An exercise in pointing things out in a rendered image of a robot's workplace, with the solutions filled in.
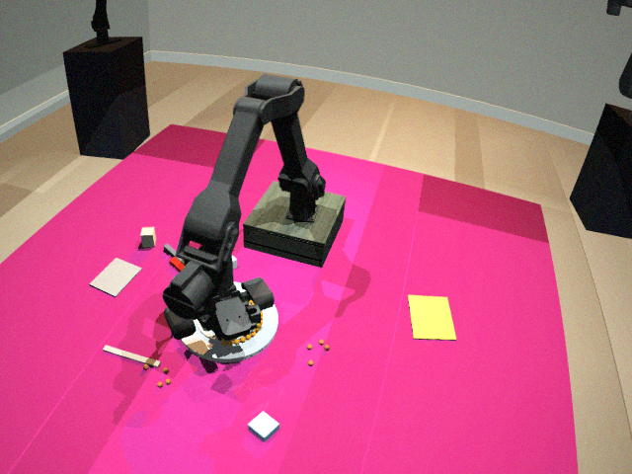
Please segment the cream flat bar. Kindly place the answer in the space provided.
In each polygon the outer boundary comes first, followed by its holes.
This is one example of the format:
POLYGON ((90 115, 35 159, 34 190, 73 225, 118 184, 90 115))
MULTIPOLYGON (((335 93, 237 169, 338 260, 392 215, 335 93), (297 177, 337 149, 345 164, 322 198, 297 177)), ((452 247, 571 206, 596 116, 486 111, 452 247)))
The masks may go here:
POLYGON ((144 356, 141 356, 141 355, 136 355, 134 353, 130 353, 130 352, 127 352, 127 351, 119 350, 119 349, 116 349, 116 348, 108 346, 108 345, 105 345, 105 347, 103 348, 103 351, 107 352, 107 353, 115 354, 115 355, 118 355, 118 356, 121 356, 121 357, 137 360, 137 361, 139 361, 141 363, 152 365, 152 366, 159 367, 159 365, 160 365, 160 361, 158 361, 156 359, 144 357, 144 356))

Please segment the white flat rectangular panel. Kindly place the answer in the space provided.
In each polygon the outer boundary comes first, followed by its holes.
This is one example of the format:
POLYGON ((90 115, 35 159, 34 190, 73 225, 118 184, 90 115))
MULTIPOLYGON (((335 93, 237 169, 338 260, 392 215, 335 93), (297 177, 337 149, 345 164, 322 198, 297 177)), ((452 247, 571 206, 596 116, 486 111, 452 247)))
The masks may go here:
POLYGON ((115 258, 89 284, 97 289, 117 297, 142 268, 115 258))

